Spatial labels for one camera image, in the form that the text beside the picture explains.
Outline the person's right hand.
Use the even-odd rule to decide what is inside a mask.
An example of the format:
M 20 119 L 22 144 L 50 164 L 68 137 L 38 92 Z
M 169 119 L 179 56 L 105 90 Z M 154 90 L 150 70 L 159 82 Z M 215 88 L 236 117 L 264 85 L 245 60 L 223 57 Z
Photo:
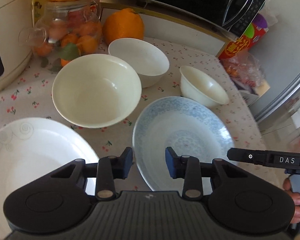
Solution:
M 285 193 L 287 193 L 292 198 L 292 200 L 295 204 L 294 216 L 290 223 L 298 224 L 298 223 L 300 223 L 300 194 L 297 192 L 294 193 L 291 191 L 292 186 L 291 186 L 289 178 L 286 178 L 284 180 L 282 187 L 283 187 Z

